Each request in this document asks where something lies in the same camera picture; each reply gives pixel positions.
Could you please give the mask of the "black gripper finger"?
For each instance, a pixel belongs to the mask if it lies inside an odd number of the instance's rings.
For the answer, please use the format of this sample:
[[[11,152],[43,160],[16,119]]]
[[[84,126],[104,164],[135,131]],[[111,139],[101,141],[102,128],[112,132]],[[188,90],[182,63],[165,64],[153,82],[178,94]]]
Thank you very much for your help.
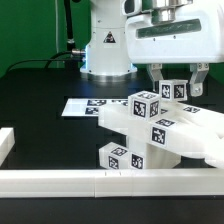
[[[209,72],[208,63],[195,63],[190,65],[192,76],[189,82],[190,95],[198,97],[203,94],[203,82]]]
[[[163,79],[162,75],[162,65],[155,63],[155,64],[148,64],[147,65],[147,72],[152,81],[153,91],[157,91],[158,82]]]

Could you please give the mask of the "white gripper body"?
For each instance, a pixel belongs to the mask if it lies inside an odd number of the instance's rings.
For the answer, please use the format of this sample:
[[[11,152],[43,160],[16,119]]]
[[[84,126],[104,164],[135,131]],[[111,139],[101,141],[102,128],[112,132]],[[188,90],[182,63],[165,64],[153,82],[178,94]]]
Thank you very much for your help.
[[[151,0],[127,16],[125,35],[135,64],[224,62],[224,0]]]

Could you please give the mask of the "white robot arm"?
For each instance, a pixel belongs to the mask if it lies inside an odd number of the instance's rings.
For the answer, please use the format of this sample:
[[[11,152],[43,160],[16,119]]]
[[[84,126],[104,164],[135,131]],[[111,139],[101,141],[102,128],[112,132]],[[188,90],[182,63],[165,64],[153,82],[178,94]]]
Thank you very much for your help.
[[[224,0],[90,0],[91,40],[81,71],[105,81],[145,64],[188,64],[190,94],[203,93],[211,63],[224,62]]]

